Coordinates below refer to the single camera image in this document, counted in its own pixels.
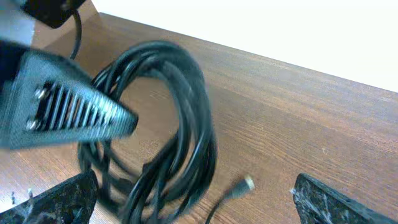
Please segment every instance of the bundle of black cable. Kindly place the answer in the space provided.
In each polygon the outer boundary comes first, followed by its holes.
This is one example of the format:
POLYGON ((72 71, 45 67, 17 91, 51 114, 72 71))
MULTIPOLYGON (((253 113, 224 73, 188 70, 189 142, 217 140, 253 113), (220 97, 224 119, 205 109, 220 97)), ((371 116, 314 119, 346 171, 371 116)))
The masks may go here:
POLYGON ((118 101, 123 90, 137 77, 158 78, 168 86, 179 118, 175 136, 152 161, 144 164, 141 175, 133 173, 118 159, 111 149, 111 141, 79 143, 80 167, 87 170, 93 164, 101 171, 100 202, 117 213, 121 223, 171 223, 199 201, 215 171, 217 148, 205 81, 199 66, 184 49, 170 42, 148 42, 124 52, 98 74, 93 84, 118 101), (183 167, 191 139, 195 147, 183 167), (136 179, 135 183, 111 174, 111 160, 131 179, 136 179), (176 177, 180 169, 184 170, 176 177), (166 188, 171 179, 173 183, 166 188), (124 203, 111 198, 111 185, 126 195, 124 203), (160 215, 165 205, 178 199, 182 203, 176 211, 160 215), (146 207, 152 207, 153 212, 143 217, 146 207))

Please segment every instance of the black plastic part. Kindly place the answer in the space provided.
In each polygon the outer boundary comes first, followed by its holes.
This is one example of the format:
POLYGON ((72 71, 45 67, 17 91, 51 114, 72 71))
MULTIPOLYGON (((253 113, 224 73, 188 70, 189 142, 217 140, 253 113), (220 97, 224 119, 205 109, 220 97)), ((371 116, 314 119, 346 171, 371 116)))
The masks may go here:
POLYGON ((16 72, 1 89, 0 147, 109 140, 136 127, 138 117, 94 88, 71 60, 29 50, 16 72))
POLYGON ((13 0, 18 6, 51 28, 66 22, 85 0, 13 0))
POLYGON ((0 224, 87 224, 97 198, 97 178, 94 171, 89 170, 0 213, 0 224))
POLYGON ((292 193, 302 224, 397 224, 394 220, 366 208, 308 174, 298 175, 292 193))

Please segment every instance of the cable connector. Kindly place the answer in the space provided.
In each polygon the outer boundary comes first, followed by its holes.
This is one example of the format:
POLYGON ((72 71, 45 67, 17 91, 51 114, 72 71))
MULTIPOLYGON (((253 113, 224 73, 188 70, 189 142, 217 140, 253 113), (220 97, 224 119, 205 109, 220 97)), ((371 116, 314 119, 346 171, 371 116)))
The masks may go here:
POLYGON ((247 175, 225 193, 224 199, 229 200, 241 198, 252 190, 254 190, 254 181, 249 175, 247 175))

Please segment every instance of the brown wooden surface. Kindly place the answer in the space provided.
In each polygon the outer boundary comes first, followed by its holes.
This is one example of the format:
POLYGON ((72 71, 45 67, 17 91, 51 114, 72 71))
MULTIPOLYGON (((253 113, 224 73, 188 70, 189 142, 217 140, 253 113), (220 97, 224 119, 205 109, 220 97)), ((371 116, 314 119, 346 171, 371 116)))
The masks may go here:
MULTIPOLYGON (((48 50, 68 55, 64 43, 73 35, 48 50)), ((95 75, 130 46, 155 39, 177 42, 198 60, 218 137, 211 187, 179 223, 203 223, 216 199, 244 174, 253 176, 255 192, 227 203, 213 223, 299 223, 289 190, 300 172, 398 220, 397 93, 105 14, 84 23, 76 60, 95 75)), ((113 146, 140 169, 178 121, 160 82, 137 80, 123 102, 140 120, 129 139, 113 146)), ((28 188, 38 194, 79 172, 75 144, 2 153, 0 159, 1 209, 11 204, 12 191, 22 201, 28 188)), ((91 222, 117 223, 100 205, 91 222)))

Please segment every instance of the wood grain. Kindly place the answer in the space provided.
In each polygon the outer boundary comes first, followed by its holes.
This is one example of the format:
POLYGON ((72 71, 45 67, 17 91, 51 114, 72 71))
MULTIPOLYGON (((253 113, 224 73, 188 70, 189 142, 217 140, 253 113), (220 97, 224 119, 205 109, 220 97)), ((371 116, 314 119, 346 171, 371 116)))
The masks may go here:
MULTIPOLYGON (((47 50, 68 55, 68 33, 47 50)), ((89 18, 76 58, 95 75, 130 46, 171 40, 204 71, 219 145, 211 187, 179 223, 203 223, 244 174, 256 190, 227 203, 213 223, 299 223, 289 190, 306 172, 371 209, 398 220, 398 94, 106 14, 89 18)), ((140 114, 136 132, 113 146, 135 169, 178 124, 163 84, 139 79, 123 103, 140 114)), ((74 144, 1 155, 0 203, 36 193, 78 173, 74 144)), ((117 223, 97 205, 92 223, 117 223)))

